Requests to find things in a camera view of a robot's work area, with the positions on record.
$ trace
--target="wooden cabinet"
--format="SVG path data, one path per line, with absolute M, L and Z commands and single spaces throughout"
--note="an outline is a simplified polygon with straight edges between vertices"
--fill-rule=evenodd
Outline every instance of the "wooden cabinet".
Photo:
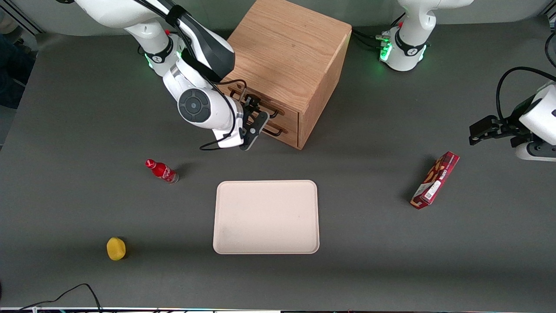
M 286 0 L 257 0 L 228 39 L 236 65 L 223 81 L 247 81 L 264 110 L 278 111 L 266 129 L 302 149 L 336 88 L 350 35 L 349 24 Z

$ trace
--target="red bottle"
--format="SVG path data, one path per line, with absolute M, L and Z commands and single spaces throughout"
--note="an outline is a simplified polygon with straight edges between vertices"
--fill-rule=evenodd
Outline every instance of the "red bottle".
M 180 176 L 171 168 L 167 167 L 164 163 L 157 163 L 154 160 L 147 160 L 145 165 L 151 169 L 152 173 L 170 184 L 175 184 L 180 179 Z

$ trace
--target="yellow sponge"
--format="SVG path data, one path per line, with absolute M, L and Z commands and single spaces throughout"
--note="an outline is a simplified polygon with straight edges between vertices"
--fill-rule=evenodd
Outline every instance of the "yellow sponge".
M 108 257 L 113 261 L 119 261 L 126 255 L 126 244 L 118 237 L 112 237 L 106 243 Z

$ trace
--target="bottle cap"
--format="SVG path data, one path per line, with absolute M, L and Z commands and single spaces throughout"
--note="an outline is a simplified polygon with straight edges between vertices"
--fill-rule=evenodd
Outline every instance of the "bottle cap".
M 145 161 L 145 166 L 148 167 L 148 168 L 155 168 L 156 162 L 154 160 L 151 160 L 151 159 L 146 160 Z

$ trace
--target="person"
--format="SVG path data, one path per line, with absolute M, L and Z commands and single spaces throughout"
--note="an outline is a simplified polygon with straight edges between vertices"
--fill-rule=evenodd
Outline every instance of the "person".
M 17 109 L 33 65 L 32 57 L 0 34 L 0 105 Z

